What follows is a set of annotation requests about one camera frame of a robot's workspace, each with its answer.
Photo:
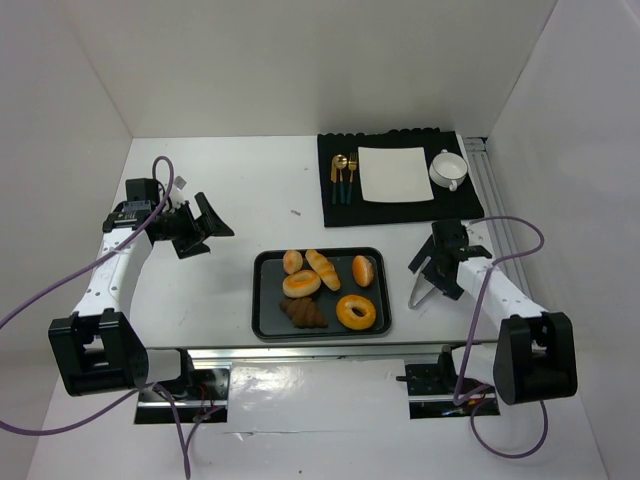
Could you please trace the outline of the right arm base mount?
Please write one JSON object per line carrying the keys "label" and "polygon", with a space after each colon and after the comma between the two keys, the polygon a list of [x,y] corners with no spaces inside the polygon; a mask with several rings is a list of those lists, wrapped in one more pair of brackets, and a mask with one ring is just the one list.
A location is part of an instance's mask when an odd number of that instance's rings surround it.
{"label": "right arm base mount", "polygon": [[460,406],[453,403],[457,382],[451,353],[443,350],[436,359],[406,363],[404,373],[396,381],[406,387],[411,420],[469,417],[474,410],[478,416],[499,416],[494,390],[474,395]]}

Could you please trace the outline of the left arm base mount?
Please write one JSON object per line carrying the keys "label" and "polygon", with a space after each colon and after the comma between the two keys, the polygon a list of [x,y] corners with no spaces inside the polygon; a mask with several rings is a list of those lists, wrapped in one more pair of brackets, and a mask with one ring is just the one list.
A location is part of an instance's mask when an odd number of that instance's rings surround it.
{"label": "left arm base mount", "polygon": [[[231,380],[231,363],[194,359],[180,350],[181,373],[176,379],[162,381],[171,394],[183,424],[226,423]],[[134,423],[166,425],[174,422],[171,406],[162,392],[145,391],[138,396]]]}

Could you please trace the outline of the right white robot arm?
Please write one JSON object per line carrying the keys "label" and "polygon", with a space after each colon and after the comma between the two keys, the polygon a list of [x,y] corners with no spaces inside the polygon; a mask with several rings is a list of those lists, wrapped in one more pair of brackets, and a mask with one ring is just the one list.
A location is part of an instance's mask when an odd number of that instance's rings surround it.
{"label": "right white robot arm", "polygon": [[499,269],[515,254],[494,258],[471,243],[472,235],[457,219],[436,221],[409,264],[413,293],[427,284],[451,300],[468,294],[476,301],[462,356],[453,362],[454,403],[488,387],[508,405],[575,395],[571,320],[535,303]]}

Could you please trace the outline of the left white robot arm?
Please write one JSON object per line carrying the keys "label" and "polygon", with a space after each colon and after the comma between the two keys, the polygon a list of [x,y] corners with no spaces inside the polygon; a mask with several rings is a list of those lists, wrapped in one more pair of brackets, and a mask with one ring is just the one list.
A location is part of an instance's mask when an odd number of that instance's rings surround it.
{"label": "left white robot arm", "polygon": [[138,279],[157,242],[170,242],[177,257],[186,259],[208,253],[209,237],[234,234],[203,193],[195,196],[198,216],[188,202],[178,201],[154,216],[161,202],[158,181],[131,179],[125,186],[125,201],[103,223],[100,263],[86,293],[69,316],[53,320],[48,330],[71,396],[185,382],[192,367],[188,353],[146,349],[129,321]]}

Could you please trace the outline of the metal tongs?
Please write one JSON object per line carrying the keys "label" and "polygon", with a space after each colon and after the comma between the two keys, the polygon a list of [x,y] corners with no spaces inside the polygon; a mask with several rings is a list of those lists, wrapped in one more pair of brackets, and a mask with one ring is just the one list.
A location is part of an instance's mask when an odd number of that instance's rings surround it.
{"label": "metal tongs", "polygon": [[408,308],[410,310],[418,309],[428,299],[433,289],[434,285],[423,274],[417,273],[409,295]]}

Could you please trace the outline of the chocolate croissant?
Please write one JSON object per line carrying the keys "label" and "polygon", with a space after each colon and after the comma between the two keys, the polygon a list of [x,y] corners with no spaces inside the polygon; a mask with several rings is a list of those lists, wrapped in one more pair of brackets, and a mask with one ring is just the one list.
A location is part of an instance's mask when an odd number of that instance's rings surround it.
{"label": "chocolate croissant", "polygon": [[296,328],[328,327],[328,320],[310,297],[284,299],[279,303],[279,308]]}

